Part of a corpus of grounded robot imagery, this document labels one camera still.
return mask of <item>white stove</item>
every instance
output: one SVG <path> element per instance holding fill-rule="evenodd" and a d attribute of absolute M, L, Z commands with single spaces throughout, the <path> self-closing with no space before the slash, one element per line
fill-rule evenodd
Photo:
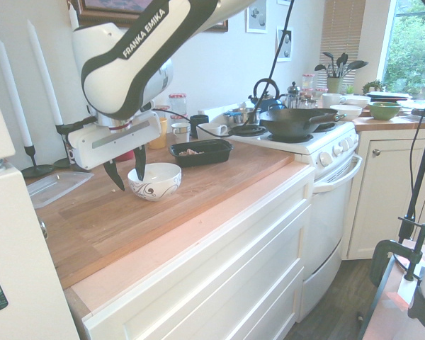
<path fill-rule="evenodd" d="M 285 143 L 269 140 L 269 132 L 256 137 L 229 137 L 238 142 L 277 149 L 295 154 L 295 160 L 316 168 L 315 178 L 319 179 L 347 162 L 356 150 L 359 136 L 351 122 L 336 123 L 327 132 L 314 132 L 313 138 L 306 142 Z"/>
<path fill-rule="evenodd" d="M 239 104 L 200 110 L 210 122 L 225 124 L 223 113 Z M 256 137 L 229 137 L 230 140 L 292 152 L 295 160 L 316 168 L 312 214 L 304 240 L 305 270 L 302 287 L 301 321 L 321 300 L 341 263 L 341 238 L 351 192 L 351 180 L 362 159 L 355 153 L 359 136 L 350 122 L 338 122 L 333 130 L 314 132 L 306 142 L 284 143 L 270 140 L 269 132 Z"/>

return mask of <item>oven door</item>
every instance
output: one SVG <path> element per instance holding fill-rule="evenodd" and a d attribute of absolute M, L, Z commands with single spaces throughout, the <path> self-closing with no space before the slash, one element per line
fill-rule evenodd
<path fill-rule="evenodd" d="M 306 241 L 305 278 L 326 262 L 343 236 L 351 179 L 361 164 L 362 158 L 354 154 L 342 166 L 314 183 L 312 217 Z"/>

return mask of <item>window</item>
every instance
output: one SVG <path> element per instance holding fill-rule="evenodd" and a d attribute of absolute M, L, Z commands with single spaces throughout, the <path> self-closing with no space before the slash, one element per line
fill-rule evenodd
<path fill-rule="evenodd" d="M 348 63 L 357 60 L 365 7 L 366 0 L 325 1 L 320 64 L 327 66 L 331 63 L 323 52 L 332 53 L 335 59 L 346 53 Z M 355 72 L 346 75 L 343 84 L 352 85 L 354 76 Z M 318 72 L 317 87 L 327 87 L 327 75 L 324 71 Z"/>
<path fill-rule="evenodd" d="M 397 0 L 382 82 L 390 92 L 425 99 L 425 5 Z"/>

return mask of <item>white candle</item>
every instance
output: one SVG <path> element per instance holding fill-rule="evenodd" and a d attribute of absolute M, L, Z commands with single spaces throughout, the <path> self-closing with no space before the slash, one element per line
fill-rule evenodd
<path fill-rule="evenodd" d="M 23 145 L 25 147 L 31 147 L 30 132 L 28 131 L 26 117 L 23 114 L 21 100 L 19 93 L 17 92 L 16 83 L 14 82 L 13 72 L 11 71 L 11 65 L 9 64 L 8 55 L 6 54 L 5 45 L 0 40 L 0 65 L 5 77 L 6 87 L 8 87 L 9 96 L 11 97 L 11 103 L 13 105 L 14 113 L 16 114 L 17 123 L 21 130 Z"/>
<path fill-rule="evenodd" d="M 77 19 L 77 12 L 74 8 L 74 6 L 68 2 L 69 4 L 69 19 L 71 20 L 71 27 L 72 30 L 75 30 L 76 28 L 79 28 L 79 20 Z"/>
<path fill-rule="evenodd" d="M 49 98 L 50 110 L 54 116 L 55 125 L 63 125 L 62 115 L 58 108 L 57 97 L 55 97 L 54 87 L 50 81 L 49 71 L 47 70 L 47 65 L 45 64 L 43 51 L 41 50 L 40 42 L 38 40 L 38 35 L 36 34 L 35 26 L 31 24 L 30 21 L 27 21 L 28 34 L 30 35 L 30 42 L 33 48 L 33 52 L 36 56 L 36 62 L 40 69 L 42 82 L 44 83 L 45 92 Z"/>

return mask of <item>stovetop burner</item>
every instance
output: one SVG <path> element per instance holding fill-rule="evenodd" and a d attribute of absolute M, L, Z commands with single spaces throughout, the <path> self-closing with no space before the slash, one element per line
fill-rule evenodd
<path fill-rule="evenodd" d="M 336 128 L 336 123 L 320 124 L 314 132 L 329 132 Z"/>
<path fill-rule="evenodd" d="M 268 140 L 272 142 L 282 142 L 282 143 L 303 143 L 308 142 L 313 138 L 312 135 L 307 135 L 305 137 L 298 137 L 298 138 L 286 138 L 286 137 L 279 137 L 274 135 L 269 135 Z"/>
<path fill-rule="evenodd" d="M 255 137 L 264 135 L 266 133 L 266 128 L 253 124 L 240 125 L 232 128 L 229 133 L 234 136 Z"/>

